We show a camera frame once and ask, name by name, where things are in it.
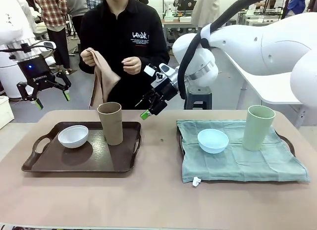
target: teal cloth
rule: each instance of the teal cloth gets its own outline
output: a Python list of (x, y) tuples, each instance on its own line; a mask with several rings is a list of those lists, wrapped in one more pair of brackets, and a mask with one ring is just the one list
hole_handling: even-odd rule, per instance
[[(183, 182), (192, 182), (194, 177), (204, 181), (311, 181), (306, 167), (292, 155), (273, 127), (261, 150), (246, 150), (242, 146), (245, 125), (245, 120), (178, 120), (185, 150)], [(217, 129), (227, 134), (228, 147), (219, 154), (204, 152), (197, 139), (198, 133), (204, 129)]]

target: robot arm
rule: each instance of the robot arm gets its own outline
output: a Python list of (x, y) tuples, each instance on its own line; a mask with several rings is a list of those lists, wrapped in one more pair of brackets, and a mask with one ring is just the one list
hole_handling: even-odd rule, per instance
[(173, 12), (172, 12), (173, 3), (174, 3), (174, 0), (164, 0), (165, 9), (166, 9), (165, 18), (174, 19)]
[[(55, 49), (56, 45), (49, 41), (35, 40), (17, 0), (0, 1), (5, 2), (0, 7), (0, 45), (6, 47), (0, 52), (9, 53), (9, 58), (17, 62), (26, 77), (26, 83), (17, 84), (22, 99), (36, 103), (42, 109), (43, 106), (37, 99), (38, 91), (55, 87), (62, 90), (66, 100), (69, 100), (68, 89), (71, 86), (69, 79), (64, 73), (59, 72), (57, 77), (62, 78), (65, 85), (56, 82), (47, 61), (41, 55), (43, 51)], [(31, 95), (25, 90), (27, 85), (34, 88)]]
[(17, 0), (26, 16), (26, 18), (29, 21), (29, 24), (32, 28), (32, 31), (35, 33), (36, 32), (36, 23), (34, 21), (33, 15), (32, 15), (32, 11), (29, 7), (29, 4), (26, 0)]
[(210, 86), (217, 78), (211, 46), (228, 53), (245, 71), (253, 75), (273, 75), (292, 72), (291, 87), (303, 104), (317, 107), (317, 13), (304, 13), (264, 27), (228, 26), (220, 28), (240, 9), (260, 0), (239, 0), (218, 20), (204, 27), (198, 34), (181, 36), (173, 45), (173, 53), (181, 64), (172, 69), (160, 65), (157, 80), (152, 84), (151, 107), (142, 118), (159, 114), (165, 100), (180, 92), (186, 99), (185, 83)]

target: white tag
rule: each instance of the white tag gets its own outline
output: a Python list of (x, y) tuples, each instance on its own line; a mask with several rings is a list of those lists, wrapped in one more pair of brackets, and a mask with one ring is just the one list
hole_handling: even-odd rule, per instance
[(194, 177), (193, 186), (194, 186), (194, 187), (197, 187), (201, 181), (202, 181), (202, 180), (199, 179), (198, 177)]
[(155, 74), (155, 70), (153, 68), (151, 68), (150, 66), (146, 66), (144, 69), (144, 72), (146, 74), (148, 74), (150, 77), (153, 77), (153, 75)]
[(264, 22), (264, 16), (260, 16), (258, 18), (258, 23), (263, 23)]

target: beige table surface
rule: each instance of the beige table surface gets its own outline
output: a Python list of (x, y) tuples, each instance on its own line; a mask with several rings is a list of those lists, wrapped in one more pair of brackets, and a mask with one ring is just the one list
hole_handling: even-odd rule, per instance
[[(125, 121), (140, 121), (124, 111)], [(142, 123), (143, 143), (125, 178), (33, 177), (20, 168), (35, 140), (61, 121), (97, 121), (95, 111), (48, 113), (0, 163), (0, 222), (15, 226), (317, 229), (317, 152), (280, 113), (276, 130), (293, 142), (310, 184), (183, 184), (177, 119), (245, 119), (246, 111), (166, 111)]]

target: beige cloth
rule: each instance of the beige cloth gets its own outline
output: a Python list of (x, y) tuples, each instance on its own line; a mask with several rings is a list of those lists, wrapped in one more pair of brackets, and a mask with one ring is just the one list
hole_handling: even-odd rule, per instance
[(192, 24), (204, 27), (220, 16), (220, 0), (197, 0), (192, 14)]
[(93, 55), (96, 63), (94, 88), (89, 105), (89, 108), (96, 109), (99, 105), (107, 102), (111, 90), (121, 78), (112, 71), (107, 61), (98, 51), (92, 48), (87, 50)]

